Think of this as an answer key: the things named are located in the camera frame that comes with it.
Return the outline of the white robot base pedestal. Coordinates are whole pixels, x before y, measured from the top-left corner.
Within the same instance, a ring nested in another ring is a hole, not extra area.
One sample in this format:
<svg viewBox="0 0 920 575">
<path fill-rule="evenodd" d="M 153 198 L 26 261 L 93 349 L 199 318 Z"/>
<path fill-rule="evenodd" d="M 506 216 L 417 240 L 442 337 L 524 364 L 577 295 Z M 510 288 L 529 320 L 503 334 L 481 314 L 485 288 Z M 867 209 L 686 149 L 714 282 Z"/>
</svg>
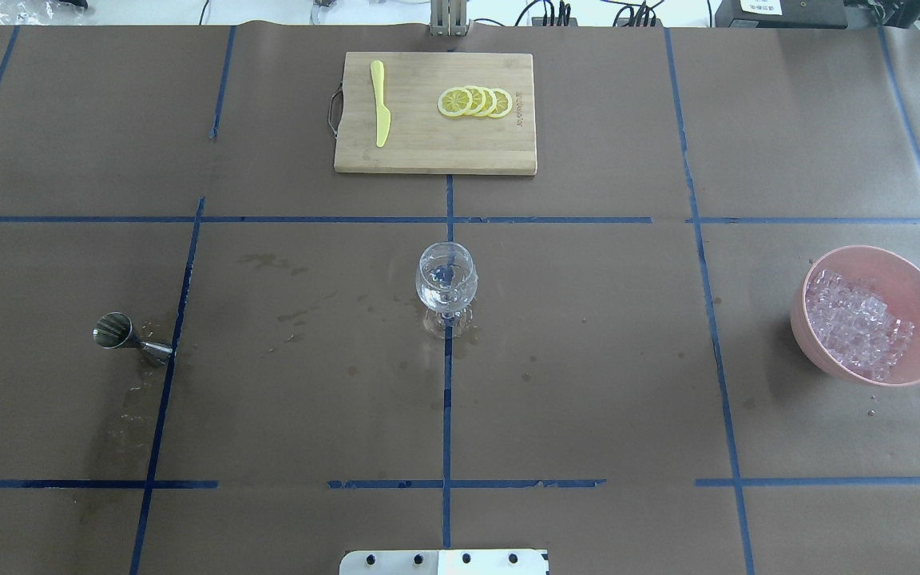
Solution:
<svg viewBox="0 0 920 575">
<path fill-rule="evenodd" d="M 344 554 L 339 574 L 549 574 L 540 549 L 355 550 Z"/>
</svg>

